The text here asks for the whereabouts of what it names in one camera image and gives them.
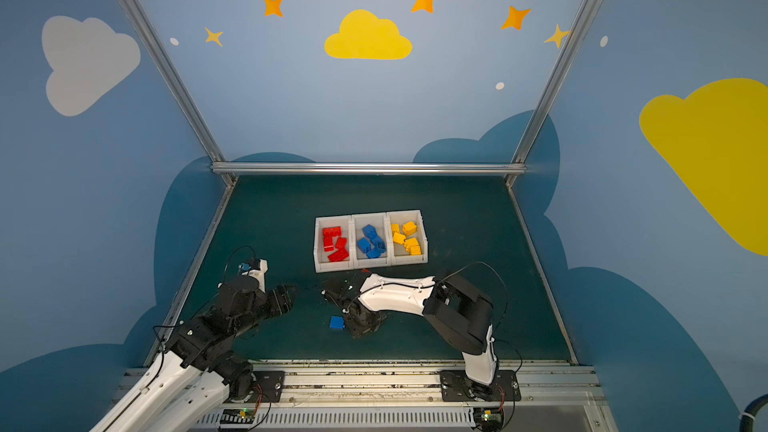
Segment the blue wall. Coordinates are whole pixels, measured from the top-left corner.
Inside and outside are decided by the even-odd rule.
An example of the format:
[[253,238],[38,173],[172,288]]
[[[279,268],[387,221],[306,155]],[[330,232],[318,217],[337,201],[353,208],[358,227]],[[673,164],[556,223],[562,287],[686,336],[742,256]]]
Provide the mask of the blue wall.
[[[416,0],[282,0],[283,16],[265,16],[264,0],[140,2],[229,160],[447,162],[455,154],[419,150],[479,140],[535,107],[559,52],[545,41],[557,24],[568,30],[581,0],[434,0],[432,14],[412,12]],[[502,29],[510,6],[531,10],[520,30]],[[358,9],[394,21],[410,55],[329,56],[326,38]]]
[[[737,409],[768,391],[768,257],[728,235],[639,124],[657,96],[768,83],[765,30],[764,0],[605,0],[515,183],[577,356],[623,432],[736,430]],[[718,181],[754,157],[701,159]]]
[[0,429],[87,430],[144,360],[224,187],[140,43],[79,115],[49,101],[44,24],[95,17],[138,42],[115,0],[0,0],[0,16]]

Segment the bin of blue blocks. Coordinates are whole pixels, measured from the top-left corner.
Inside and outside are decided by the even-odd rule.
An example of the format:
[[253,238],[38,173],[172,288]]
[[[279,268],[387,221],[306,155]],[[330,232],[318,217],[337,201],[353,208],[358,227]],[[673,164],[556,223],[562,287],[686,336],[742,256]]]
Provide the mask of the bin of blue blocks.
[[360,249],[360,252],[368,258],[379,258],[381,254],[386,252],[386,243],[376,233],[376,227],[369,224],[362,228],[362,234],[365,237],[357,241],[357,247]]
[[331,329],[336,331],[344,329],[344,319],[337,315],[331,316]]

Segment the red toy brick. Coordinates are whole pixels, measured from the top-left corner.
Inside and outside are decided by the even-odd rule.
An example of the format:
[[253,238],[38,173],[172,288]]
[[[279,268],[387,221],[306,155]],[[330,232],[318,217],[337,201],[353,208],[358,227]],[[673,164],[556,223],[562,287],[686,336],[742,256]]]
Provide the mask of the red toy brick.
[[342,248],[340,250],[337,250],[333,254],[329,255],[328,260],[330,260],[331,262],[341,262],[341,261],[347,260],[349,256],[350,256],[350,253]]
[[323,237],[340,237],[341,227],[325,227],[322,230]]

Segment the yellow connector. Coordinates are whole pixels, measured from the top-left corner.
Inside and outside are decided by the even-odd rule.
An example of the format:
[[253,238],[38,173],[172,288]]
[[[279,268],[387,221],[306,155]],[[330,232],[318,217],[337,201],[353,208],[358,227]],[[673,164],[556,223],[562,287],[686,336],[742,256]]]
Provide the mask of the yellow connector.
[[403,243],[403,245],[405,245],[406,250],[408,252],[410,252],[411,251],[411,247],[414,247],[414,246],[418,247],[418,240],[416,240],[416,237],[411,237],[411,238],[406,239],[406,241]]
[[416,232],[416,224],[413,223],[413,220],[402,225],[403,234],[413,235],[414,232]]

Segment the green mat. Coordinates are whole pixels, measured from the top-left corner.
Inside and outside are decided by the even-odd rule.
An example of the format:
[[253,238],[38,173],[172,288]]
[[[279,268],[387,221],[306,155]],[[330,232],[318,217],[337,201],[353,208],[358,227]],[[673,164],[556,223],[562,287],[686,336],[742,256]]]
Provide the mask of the green mat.
[[[262,321],[235,341],[249,359],[460,359],[428,322],[390,312],[379,331],[352,339],[329,328],[340,310],[322,299],[322,281],[351,271],[315,273],[315,217],[420,209],[429,241],[427,264],[374,268],[372,272],[415,278],[455,271],[474,261],[490,264],[509,290],[506,316],[494,331],[525,359],[569,360],[541,278],[503,180],[496,177],[250,176],[241,177],[192,286],[181,318],[188,319],[216,294],[227,257],[250,245],[269,263],[266,287],[300,287],[296,304],[282,317]],[[250,251],[233,257],[227,276]],[[494,273],[476,264],[462,275],[491,295],[494,322],[504,309],[504,290]],[[500,358],[516,359],[497,343]]]

